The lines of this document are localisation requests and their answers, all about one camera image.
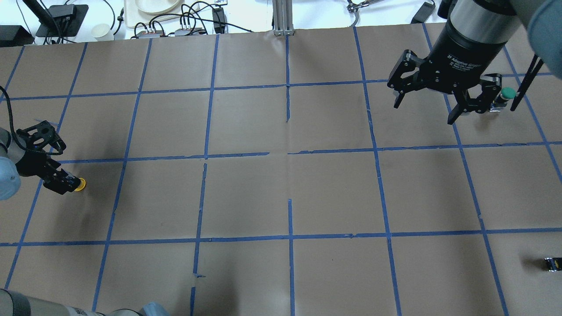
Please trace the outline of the aluminium frame post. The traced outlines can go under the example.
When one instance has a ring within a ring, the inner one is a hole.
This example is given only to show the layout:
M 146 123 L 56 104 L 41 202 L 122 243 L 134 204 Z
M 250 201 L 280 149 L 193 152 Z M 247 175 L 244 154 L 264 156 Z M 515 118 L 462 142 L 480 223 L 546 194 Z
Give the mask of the aluminium frame post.
M 273 0 L 273 32 L 275 36 L 292 36 L 293 26 L 292 0 Z

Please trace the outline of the red push button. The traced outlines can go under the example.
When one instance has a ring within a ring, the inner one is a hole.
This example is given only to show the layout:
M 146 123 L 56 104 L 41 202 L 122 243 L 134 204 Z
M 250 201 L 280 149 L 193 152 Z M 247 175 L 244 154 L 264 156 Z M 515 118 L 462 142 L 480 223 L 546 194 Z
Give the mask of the red push button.
M 548 257 L 544 258 L 544 264 L 548 272 L 561 272 L 562 271 L 562 258 L 561 257 Z

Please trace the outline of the green push button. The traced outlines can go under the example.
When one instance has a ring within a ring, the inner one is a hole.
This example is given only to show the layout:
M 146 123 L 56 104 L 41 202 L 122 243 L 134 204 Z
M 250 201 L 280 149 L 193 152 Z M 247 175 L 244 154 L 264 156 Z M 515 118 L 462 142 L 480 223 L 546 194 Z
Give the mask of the green push button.
M 511 87 L 502 88 L 502 90 L 500 90 L 498 95 L 494 98 L 494 100 L 490 104 L 489 112 L 491 113 L 502 112 L 502 110 L 504 110 L 508 106 L 509 102 L 514 100 L 516 96 L 517 96 L 517 92 L 513 88 Z

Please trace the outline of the black power adapter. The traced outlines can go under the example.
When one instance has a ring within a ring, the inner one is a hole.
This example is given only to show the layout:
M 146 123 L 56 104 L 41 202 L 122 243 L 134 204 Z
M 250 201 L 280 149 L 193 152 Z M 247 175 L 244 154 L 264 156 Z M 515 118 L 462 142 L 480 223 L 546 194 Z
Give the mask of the black power adapter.
M 436 8 L 434 0 L 425 0 L 424 3 L 418 8 L 410 21 L 410 24 L 423 24 L 432 16 Z

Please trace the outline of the yellow push button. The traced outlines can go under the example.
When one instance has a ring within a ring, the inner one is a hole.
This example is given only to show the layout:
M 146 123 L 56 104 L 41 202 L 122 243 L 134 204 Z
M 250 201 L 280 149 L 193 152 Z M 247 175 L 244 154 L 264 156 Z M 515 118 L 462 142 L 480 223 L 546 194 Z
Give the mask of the yellow push button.
M 77 176 L 66 176 L 64 178 L 67 192 L 79 192 L 86 188 L 86 180 Z

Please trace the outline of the white paper cup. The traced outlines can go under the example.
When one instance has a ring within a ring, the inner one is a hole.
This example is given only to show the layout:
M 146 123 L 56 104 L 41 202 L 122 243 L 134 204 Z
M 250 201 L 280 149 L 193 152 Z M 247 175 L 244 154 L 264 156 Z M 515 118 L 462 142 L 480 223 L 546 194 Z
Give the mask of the white paper cup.
M 91 29 L 91 36 L 98 42 L 113 41 L 115 36 L 108 24 L 98 24 Z

